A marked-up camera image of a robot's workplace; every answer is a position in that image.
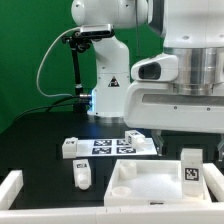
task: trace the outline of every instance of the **small white cup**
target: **small white cup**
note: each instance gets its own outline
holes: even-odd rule
[[[137,165],[132,161],[125,161],[120,163],[119,169],[120,177],[124,180],[134,179],[137,176]]]

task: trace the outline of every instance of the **white panel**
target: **white panel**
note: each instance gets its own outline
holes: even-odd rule
[[[22,171],[11,171],[0,186],[0,210],[8,210],[23,186]]]

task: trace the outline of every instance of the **white block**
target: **white block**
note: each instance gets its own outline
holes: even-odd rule
[[[145,140],[145,135],[136,130],[125,131],[125,141],[134,149],[145,149],[150,147]]]
[[[213,163],[204,164],[206,184],[219,202],[224,202],[224,176]]]
[[[203,198],[202,149],[184,148],[181,153],[183,197]]]
[[[22,171],[11,171],[0,186],[0,210],[8,210],[23,186]]]
[[[66,138],[62,145],[63,159],[75,158],[78,138]]]
[[[92,184],[91,170],[87,159],[73,161],[75,186],[86,190]]]

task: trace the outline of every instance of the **black sticker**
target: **black sticker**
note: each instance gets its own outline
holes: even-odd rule
[[[111,148],[110,147],[104,147],[104,148],[93,148],[92,151],[93,155],[103,155],[103,154],[111,154]]]
[[[74,141],[67,141],[66,144],[74,144]]]
[[[136,150],[131,147],[117,147],[117,154],[136,153]]]
[[[185,180],[199,181],[199,169],[185,168]]]
[[[140,135],[140,134],[138,132],[131,132],[130,135],[135,136],[135,135]]]
[[[126,143],[125,139],[119,139],[117,140],[117,145],[129,145]]]
[[[77,164],[77,168],[85,168],[85,167],[87,167],[87,165],[85,163]]]
[[[131,139],[131,137],[130,137],[130,136],[128,136],[128,142],[129,142],[129,144],[131,144],[131,143],[132,143],[132,139]]]
[[[117,81],[117,79],[115,77],[112,78],[112,80],[110,81],[108,87],[119,87],[119,83]]]
[[[111,146],[112,140],[95,140],[94,146]]]

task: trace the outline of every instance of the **black cable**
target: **black cable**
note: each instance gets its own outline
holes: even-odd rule
[[[36,110],[48,109],[49,107],[65,107],[65,106],[73,106],[73,105],[74,105],[74,103],[72,103],[72,104],[69,103],[69,104],[62,104],[62,105],[51,105],[51,106],[36,107],[36,108],[27,110],[27,111],[21,113],[20,115],[18,115],[18,116],[14,119],[13,123],[16,122],[16,121],[18,121],[18,120],[19,120],[21,117],[23,117],[24,115],[26,115],[26,114],[28,114],[28,113],[30,113],[30,112],[36,111]]]
[[[79,99],[79,98],[80,98],[79,96],[69,96],[69,97],[65,97],[63,99],[60,99],[60,100],[55,101],[52,104],[52,106],[57,105],[57,104],[62,103],[62,102],[65,102],[65,101],[68,101],[68,100],[71,100],[71,99]],[[50,112],[51,109],[53,108],[52,106],[49,106],[49,108],[45,112]]]

